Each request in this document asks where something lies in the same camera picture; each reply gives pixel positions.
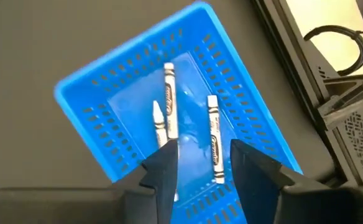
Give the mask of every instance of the crayola logo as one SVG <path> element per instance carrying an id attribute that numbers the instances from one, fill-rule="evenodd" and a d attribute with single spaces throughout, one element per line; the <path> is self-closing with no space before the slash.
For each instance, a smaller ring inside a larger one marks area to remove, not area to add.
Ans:
<path id="1" fill-rule="evenodd" d="M 212 160 L 213 164 L 216 166 L 219 164 L 219 146 L 218 139 L 216 136 L 211 136 L 211 146 L 212 146 Z"/>
<path id="2" fill-rule="evenodd" d="M 172 113 L 172 102 L 173 102 L 172 88 L 169 85 L 169 83 L 165 84 L 165 96 L 166 96 L 166 99 L 167 99 L 167 115 L 169 116 Z"/>

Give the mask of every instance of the blue plastic basket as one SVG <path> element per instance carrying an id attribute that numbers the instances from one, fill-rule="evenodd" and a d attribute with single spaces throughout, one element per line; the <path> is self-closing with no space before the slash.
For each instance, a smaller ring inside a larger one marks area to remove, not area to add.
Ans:
<path id="1" fill-rule="evenodd" d="M 152 102 L 165 111 L 165 62 L 175 64 L 180 132 L 180 200 L 172 222 L 245 223 L 232 182 L 230 139 L 301 170 L 208 4 L 194 3 L 73 73 L 56 86 L 55 97 L 115 182 L 158 149 Z M 209 94 L 218 95 L 222 112 L 224 185 L 213 183 Z"/>

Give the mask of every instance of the white crayon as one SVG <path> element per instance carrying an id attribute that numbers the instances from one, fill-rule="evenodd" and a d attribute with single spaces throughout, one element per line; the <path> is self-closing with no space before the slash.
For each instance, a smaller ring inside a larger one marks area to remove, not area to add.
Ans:
<path id="1" fill-rule="evenodd" d="M 175 67 L 173 63 L 165 63 L 163 68 L 165 70 L 165 97 L 167 103 L 168 138 L 177 139 L 179 138 L 179 133 L 177 129 Z"/>
<path id="2" fill-rule="evenodd" d="M 208 96 L 209 123 L 211 128 L 211 148 L 214 179 L 218 184 L 224 184 L 223 148 L 220 135 L 220 118 L 218 97 Z"/>
<path id="3" fill-rule="evenodd" d="M 168 142 L 165 120 L 158 102 L 154 101 L 152 116 L 154 117 L 155 133 L 157 134 L 158 146 L 162 147 Z"/>

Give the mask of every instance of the gray floor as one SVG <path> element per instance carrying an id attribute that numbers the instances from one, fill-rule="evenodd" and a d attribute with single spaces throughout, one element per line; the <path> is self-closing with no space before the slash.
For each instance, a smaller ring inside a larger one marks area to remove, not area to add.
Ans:
<path id="1" fill-rule="evenodd" d="M 192 0 L 0 1 L 0 187 L 109 184 L 53 99 L 61 78 Z M 245 0 L 211 1 L 307 175 L 324 149 Z"/>

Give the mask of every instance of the black cable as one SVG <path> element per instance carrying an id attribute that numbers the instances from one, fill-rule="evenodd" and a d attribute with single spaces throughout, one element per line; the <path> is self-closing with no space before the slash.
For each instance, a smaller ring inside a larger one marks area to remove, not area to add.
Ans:
<path id="1" fill-rule="evenodd" d="M 343 77 L 343 76 L 349 75 L 349 74 L 355 72 L 356 70 L 360 69 L 363 66 L 363 38 L 360 35 L 360 34 L 363 34 L 363 31 L 355 31 L 355 30 L 352 30 L 352 29 L 349 29 L 349 28 L 346 28 L 343 26 L 326 25 L 326 26 L 317 27 L 317 28 L 311 30 L 309 33 L 307 33 L 305 35 L 304 40 L 306 40 L 306 41 L 310 40 L 312 37 L 319 35 L 323 32 L 337 32 L 338 34 L 346 35 L 357 43 L 358 48 L 360 50 L 360 54 L 359 54 L 356 62 L 354 62 L 347 69 L 338 71 L 338 74 L 340 76 Z"/>

